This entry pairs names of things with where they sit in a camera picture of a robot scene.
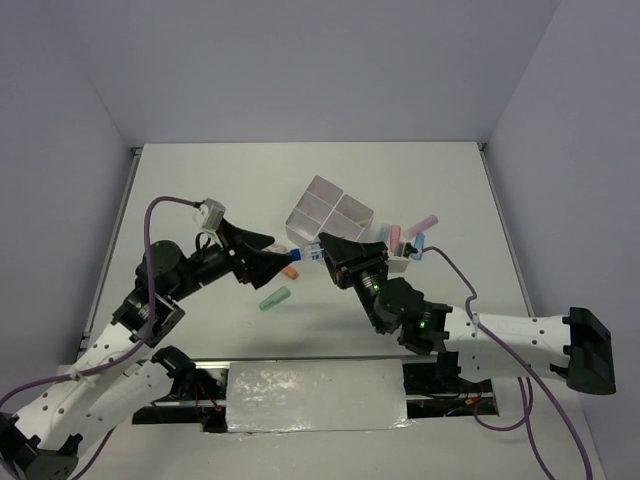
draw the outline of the blue marker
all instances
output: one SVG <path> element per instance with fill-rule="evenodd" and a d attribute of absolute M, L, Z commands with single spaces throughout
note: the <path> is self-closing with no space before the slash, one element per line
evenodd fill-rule
<path fill-rule="evenodd" d="M 413 244 L 414 247 L 418 249 L 418 253 L 414 253 L 411 255 L 411 258 L 414 260 L 422 260 L 422 249 L 424 248 L 424 233 L 419 233 L 416 235 L 416 241 Z"/>
<path fill-rule="evenodd" d="M 380 233 L 378 234 L 378 241 L 387 243 L 389 241 L 389 229 L 391 226 L 388 223 L 380 225 Z"/>
<path fill-rule="evenodd" d="M 324 248 L 319 243 L 312 243 L 302 248 L 294 248 L 289 254 L 293 257 L 294 262 L 299 260 L 320 260 L 326 256 Z"/>

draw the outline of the black bracket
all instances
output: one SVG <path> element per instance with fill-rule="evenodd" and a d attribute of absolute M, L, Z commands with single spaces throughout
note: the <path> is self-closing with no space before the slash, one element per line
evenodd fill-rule
<path fill-rule="evenodd" d="M 262 251 L 275 241 L 269 235 L 243 230 L 224 219 L 216 233 L 236 279 L 243 284 L 251 283 L 256 290 L 293 261 L 289 254 Z"/>
<path fill-rule="evenodd" d="M 420 316 L 402 323 L 398 343 L 418 355 L 446 352 L 444 341 L 449 338 L 445 322 L 452 307 L 444 303 L 422 302 Z"/>
<path fill-rule="evenodd" d="M 149 317 L 149 305 L 146 288 L 139 288 L 131 292 L 125 301 L 113 313 L 111 323 L 121 323 L 131 332 L 131 342 L 138 341 L 140 331 L 147 324 Z M 178 324 L 185 316 L 182 310 L 170 298 L 156 296 L 156 322 L 153 325 L 151 337 L 146 344 L 150 348 L 156 347 L 164 337 Z"/>
<path fill-rule="evenodd" d="M 586 308 L 571 307 L 562 319 L 569 325 L 571 345 L 564 347 L 569 355 L 568 368 L 551 365 L 551 371 L 566 379 L 573 390 L 592 395 L 616 393 L 611 332 Z"/>
<path fill-rule="evenodd" d="M 70 436 L 58 451 L 38 448 L 40 439 L 26 438 L 15 426 L 17 416 L 0 414 L 0 456 L 24 480 L 66 480 L 78 465 L 82 435 Z"/>

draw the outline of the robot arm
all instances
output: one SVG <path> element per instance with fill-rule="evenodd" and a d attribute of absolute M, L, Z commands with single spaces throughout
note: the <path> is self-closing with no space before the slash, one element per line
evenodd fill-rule
<path fill-rule="evenodd" d="M 384 243 L 319 235 L 325 263 L 341 289 L 353 287 L 376 332 L 400 329 L 398 342 L 419 355 L 436 353 L 438 375 L 479 382 L 518 377 L 521 367 L 489 338 L 482 324 L 525 358 L 541 377 L 562 378 L 583 393 L 615 393 L 611 334 L 584 308 L 567 316 L 521 318 L 474 313 L 424 300 L 404 278 L 388 279 Z"/>
<path fill-rule="evenodd" d="M 16 415 L 0 414 L 0 456 L 19 478 L 65 480 L 98 438 L 150 402 L 185 387 L 196 377 L 194 363 L 175 347 L 157 351 L 131 376 L 137 361 L 147 358 L 185 313 L 176 302 L 228 273 L 258 289 L 293 258 L 262 251 L 273 237 L 237 228 L 223 219 L 224 207 L 213 200 L 199 206 L 203 232 L 219 243 L 197 242 L 185 257 L 173 242 L 151 247 L 155 279 L 155 322 L 145 344 L 120 363 L 149 327 L 146 261 L 136 268 L 133 291 L 114 312 L 112 321 L 87 352 L 67 371 L 70 381 L 56 383 Z M 82 372 L 114 366 L 92 375 Z"/>

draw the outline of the white plastic sheet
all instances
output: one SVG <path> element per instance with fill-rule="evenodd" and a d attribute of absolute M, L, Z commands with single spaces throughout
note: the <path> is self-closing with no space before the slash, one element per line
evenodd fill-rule
<path fill-rule="evenodd" d="M 405 427 L 400 360 L 233 363 L 230 432 L 383 430 Z"/>

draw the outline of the white wall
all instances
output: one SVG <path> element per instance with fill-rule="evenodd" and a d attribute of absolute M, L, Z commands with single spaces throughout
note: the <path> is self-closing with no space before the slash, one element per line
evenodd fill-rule
<path fill-rule="evenodd" d="M 77 349 L 131 154 L 44 6 L 0 11 L 4 394 Z"/>
<path fill-rule="evenodd" d="M 584 397 L 609 480 L 640 476 L 640 3 L 563 0 L 488 150 L 539 314 L 611 329 L 619 392 Z"/>
<path fill-rule="evenodd" d="M 487 140 L 559 0 L 61 0 L 130 144 Z"/>

